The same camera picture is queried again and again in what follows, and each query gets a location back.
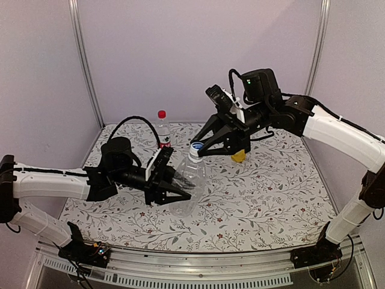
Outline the blue white bottle cap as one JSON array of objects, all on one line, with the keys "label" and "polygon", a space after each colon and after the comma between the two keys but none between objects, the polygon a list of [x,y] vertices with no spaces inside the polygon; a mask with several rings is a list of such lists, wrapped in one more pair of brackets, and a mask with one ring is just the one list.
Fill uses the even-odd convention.
[{"label": "blue white bottle cap", "polygon": [[193,158],[200,158],[199,150],[203,148],[203,143],[200,141],[194,141],[190,145],[189,156]]}]

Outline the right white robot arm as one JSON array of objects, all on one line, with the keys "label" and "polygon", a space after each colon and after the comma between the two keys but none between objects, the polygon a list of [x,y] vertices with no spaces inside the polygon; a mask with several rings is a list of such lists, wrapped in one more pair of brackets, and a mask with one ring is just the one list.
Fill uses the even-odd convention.
[{"label": "right white robot arm", "polygon": [[344,119],[320,101],[305,95],[282,93],[272,69],[238,74],[244,87],[244,108],[235,92],[218,85],[206,90],[217,113],[194,137],[203,143],[201,157],[249,152],[251,136],[268,127],[324,143],[367,169],[360,191],[329,224],[311,250],[323,263],[342,240],[376,209],[384,208],[384,139]]}]

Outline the clear plastic bottle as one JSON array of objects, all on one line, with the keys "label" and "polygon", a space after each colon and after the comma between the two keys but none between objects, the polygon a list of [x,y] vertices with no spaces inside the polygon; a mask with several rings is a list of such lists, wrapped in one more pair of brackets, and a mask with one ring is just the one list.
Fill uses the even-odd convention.
[{"label": "clear plastic bottle", "polygon": [[191,195],[190,200],[173,202],[169,210],[175,217],[190,216],[203,196],[206,186],[206,167],[203,158],[191,149],[176,169],[173,184]]}]

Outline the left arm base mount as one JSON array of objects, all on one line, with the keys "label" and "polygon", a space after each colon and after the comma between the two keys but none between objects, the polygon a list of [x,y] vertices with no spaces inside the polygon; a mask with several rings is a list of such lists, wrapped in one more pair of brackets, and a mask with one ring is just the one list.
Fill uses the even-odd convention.
[{"label": "left arm base mount", "polygon": [[107,268],[111,255],[110,246],[107,243],[97,241],[86,244],[77,225],[67,222],[71,230],[71,241],[59,248],[58,256],[74,263]]}]

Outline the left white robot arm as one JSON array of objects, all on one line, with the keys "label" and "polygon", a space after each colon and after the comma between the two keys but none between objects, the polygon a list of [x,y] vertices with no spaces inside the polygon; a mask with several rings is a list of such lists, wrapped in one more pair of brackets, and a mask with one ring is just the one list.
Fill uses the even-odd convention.
[{"label": "left white robot arm", "polygon": [[67,197],[87,202],[105,201],[118,193],[118,186],[144,193],[145,203],[170,204],[191,199],[194,184],[168,165],[172,148],[156,151],[146,168],[133,153],[126,137],[114,137],[101,147],[96,167],[55,170],[18,164],[13,155],[1,160],[1,223],[14,224],[44,237],[76,261],[85,261],[90,245],[79,228],[63,223],[27,202],[28,197]]}]

